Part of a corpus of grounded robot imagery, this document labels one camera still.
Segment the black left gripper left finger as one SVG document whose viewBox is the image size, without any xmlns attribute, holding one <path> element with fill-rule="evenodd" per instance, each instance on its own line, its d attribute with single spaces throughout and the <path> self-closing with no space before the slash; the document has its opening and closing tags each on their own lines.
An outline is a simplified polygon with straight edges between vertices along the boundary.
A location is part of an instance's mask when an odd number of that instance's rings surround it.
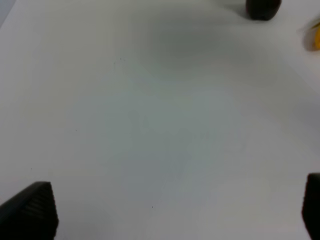
<svg viewBox="0 0 320 240">
<path fill-rule="evenodd" d="M 37 181 L 0 205 L 2 240 L 53 240 L 59 218 L 53 188 Z"/>
</svg>

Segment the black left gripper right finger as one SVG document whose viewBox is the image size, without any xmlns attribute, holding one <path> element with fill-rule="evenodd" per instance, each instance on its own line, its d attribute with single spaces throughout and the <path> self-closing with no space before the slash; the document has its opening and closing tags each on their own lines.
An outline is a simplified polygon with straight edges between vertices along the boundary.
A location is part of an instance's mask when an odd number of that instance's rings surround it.
<svg viewBox="0 0 320 240">
<path fill-rule="evenodd" d="M 305 228 L 311 240 L 320 240 L 320 174 L 307 176 L 301 211 Z"/>
</svg>

